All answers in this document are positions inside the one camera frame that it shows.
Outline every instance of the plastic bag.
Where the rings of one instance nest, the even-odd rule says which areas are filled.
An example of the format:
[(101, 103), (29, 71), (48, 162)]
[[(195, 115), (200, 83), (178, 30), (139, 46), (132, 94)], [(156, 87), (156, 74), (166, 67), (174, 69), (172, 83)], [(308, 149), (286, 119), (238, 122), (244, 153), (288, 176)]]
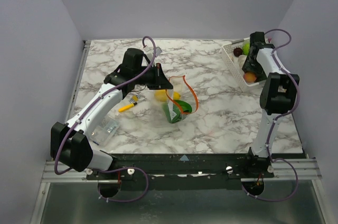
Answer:
[[(174, 89), (166, 90), (167, 103), (163, 104), (163, 110), (169, 123), (177, 123), (188, 115), (195, 113), (199, 108), (199, 101), (194, 90), (185, 80), (185, 76), (173, 76), (169, 78)], [(174, 93), (180, 94), (179, 100), (174, 100)]]

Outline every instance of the plastic basket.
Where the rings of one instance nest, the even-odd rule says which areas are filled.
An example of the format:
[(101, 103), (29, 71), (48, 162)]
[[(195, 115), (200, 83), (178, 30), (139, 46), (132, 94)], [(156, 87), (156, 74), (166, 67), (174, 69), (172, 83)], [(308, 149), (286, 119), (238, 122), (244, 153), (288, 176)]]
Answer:
[(233, 50), (237, 47), (243, 47), (244, 44), (249, 43), (250, 38), (245, 38), (243, 42), (232, 44), (232, 42), (225, 42), (222, 46), (222, 59), (227, 65), (228, 69), (230, 70), (232, 76), (236, 80), (237, 84), (239, 85), (240, 89), (243, 92), (250, 91), (255, 88), (260, 88), (264, 85), (265, 81), (255, 82), (255, 83), (246, 83), (243, 78), (244, 72), (238, 65), (238, 58), (233, 55)]

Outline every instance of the marble tabletop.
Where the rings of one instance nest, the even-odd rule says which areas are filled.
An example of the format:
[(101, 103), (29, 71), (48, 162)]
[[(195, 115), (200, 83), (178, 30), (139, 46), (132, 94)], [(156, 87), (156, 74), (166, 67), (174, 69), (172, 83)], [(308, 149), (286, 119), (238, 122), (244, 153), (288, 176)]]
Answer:
[[(261, 120), (261, 89), (242, 93), (221, 56), (224, 40), (155, 40), (163, 53), (156, 59), (167, 77), (186, 75), (200, 103), (198, 111), (169, 124), (158, 108), (154, 92), (145, 89), (132, 109), (119, 113), (132, 94), (108, 116), (120, 127), (104, 147), (112, 153), (246, 153)], [(140, 40), (91, 42), (75, 113), (90, 101), (105, 76), (122, 62), (128, 48), (142, 49)], [(273, 144), (274, 153), (301, 153), (291, 116), (283, 119)]]

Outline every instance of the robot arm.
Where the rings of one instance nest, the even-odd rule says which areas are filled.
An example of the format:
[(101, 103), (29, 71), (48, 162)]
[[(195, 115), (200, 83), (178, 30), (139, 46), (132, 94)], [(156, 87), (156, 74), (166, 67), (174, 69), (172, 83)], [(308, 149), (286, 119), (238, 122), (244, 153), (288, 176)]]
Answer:
[[(258, 79), (266, 79), (259, 101), (262, 108), (262, 119), (257, 137), (251, 147), (253, 156), (262, 158), (268, 157), (266, 146), (268, 137), (270, 138), (268, 147), (271, 152), (281, 122), (275, 118), (292, 109), (297, 95), (296, 87), (288, 75), (281, 70), (281, 68), (286, 70), (282, 62), (275, 56), (279, 64), (277, 65), (273, 58), (274, 48), (273, 44), (265, 42), (264, 32), (251, 34), (249, 55), (242, 68), (244, 72), (254, 72)], [(298, 84), (299, 76), (296, 74), (291, 74), (291, 76)], [(269, 136), (272, 123), (275, 123), (275, 126)]]
[[(56, 158), (66, 133), (76, 125), (62, 148), (60, 161), (76, 171), (83, 171), (86, 168), (109, 169), (112, 156), (101, 151), (97, 145), (89, 140), (96, 126), (115, 105), (135, 88), (136, 84), (146, 85), (150, 90), (173, 89), (171, 83), (164, 76), (160, 63), (152, 64), (141, 77), (135, 81), (130, 81), (146, 69), (142, 66), (143, 58), (150, 64), (149, 58), (142, 50), (129, 48), (124, 54), (122, 64), (106, 76), (104, 84), (85, 108), (65, 124), (57, 122), (53, 125), (51, 129), (51, 156), (53, 158)], [(123, 86), (121, 85), (121, 87), (104, 95), (108, 90), (122, 83), (124, 83)]]

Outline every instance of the small plastic bag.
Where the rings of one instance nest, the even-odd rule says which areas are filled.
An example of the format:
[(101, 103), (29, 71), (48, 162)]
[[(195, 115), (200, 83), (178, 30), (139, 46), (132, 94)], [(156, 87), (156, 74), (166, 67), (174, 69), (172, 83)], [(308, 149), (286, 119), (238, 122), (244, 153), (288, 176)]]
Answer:
[(95, 128), (90, 139), (98, 146), (106, 146), (113, 138), (119, 128), (120, 123), (106, 115), (100, 124)]
[[(163, 104), (163, 110), (168, 122), (173, 124), (195, 113), (199, 108), (199, 101), (194, 90), (186, 82), (185, 76), (173, 76), (169, 81), (174, 89), (166, 90), (168, 101)], [(179, 100), (174, 100), (174, 92), (181, 95)]]

